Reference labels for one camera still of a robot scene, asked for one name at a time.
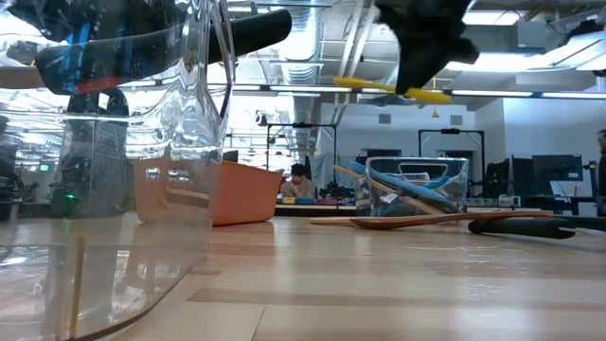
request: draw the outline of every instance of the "clear plastic container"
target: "clear plastic container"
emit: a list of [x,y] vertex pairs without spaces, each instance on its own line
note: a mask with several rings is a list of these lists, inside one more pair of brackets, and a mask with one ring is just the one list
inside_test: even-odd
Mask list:
[[366,161],[371,215],[399,217],[466,209],[464,158],[371,157]]
[[226,1],[3,1],[0,31],[0,339],[103,337],[205,255]]

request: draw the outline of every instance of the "orange bin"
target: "orange bin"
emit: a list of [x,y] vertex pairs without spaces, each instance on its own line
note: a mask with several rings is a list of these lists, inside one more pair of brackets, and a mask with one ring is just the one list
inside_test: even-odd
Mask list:
[[281,174],[223,161],[219,190],[210,205],[213,224],[265,222],[274,216]]

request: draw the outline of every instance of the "dark hair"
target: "dark hair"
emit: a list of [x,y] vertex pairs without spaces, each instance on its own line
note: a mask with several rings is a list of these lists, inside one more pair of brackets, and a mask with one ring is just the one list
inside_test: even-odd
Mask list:
[[301,176],[301,175],[305,175],[306,172],[307,172],[307,169],[305,168],[305,166],[303,166],[301,164],[294,164],[291,167],[291,175]]

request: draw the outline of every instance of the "man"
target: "man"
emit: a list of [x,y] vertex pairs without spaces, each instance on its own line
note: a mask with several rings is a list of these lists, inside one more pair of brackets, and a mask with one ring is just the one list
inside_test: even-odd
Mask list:
[[291,168],[291,176],[293,180],[283,184],[280,188],[282,197],[299,199],[315,198],[315,187],[310,179],[305,176],[305,166],[294,164]]
[[606,129],[597,134],[597,143],[602,153],[597,166],[597,215],[606,217]]

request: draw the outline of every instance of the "yellow propeller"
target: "yellow propeller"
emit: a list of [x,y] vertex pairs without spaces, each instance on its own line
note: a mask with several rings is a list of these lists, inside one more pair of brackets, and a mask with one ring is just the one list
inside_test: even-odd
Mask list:
[[[387,91],[387,93],[390,93],[390,94],[396,93],[396,87],[393,85],[380,84],[380,83],[376,83],[376,82],[372,82],[372,81],[364,81],[364,80],[359,80],[359,79],[355,79],[355,78],[351,78],[351,77],[335,77],[332,81],[337,85],[348,86],[348,87],[351,87],[354,89],[374,88],[374,89],[383,89],[383,90]],[[432,103],[432,104],[450,104],[451,103],[451,97],[446,94],[421,90],[421,89],[417,89],[417,88],[409,89],[408,92],[406,92],[406,94],[404,94],[404,96],[409,99],[416,99],[423,103]]]

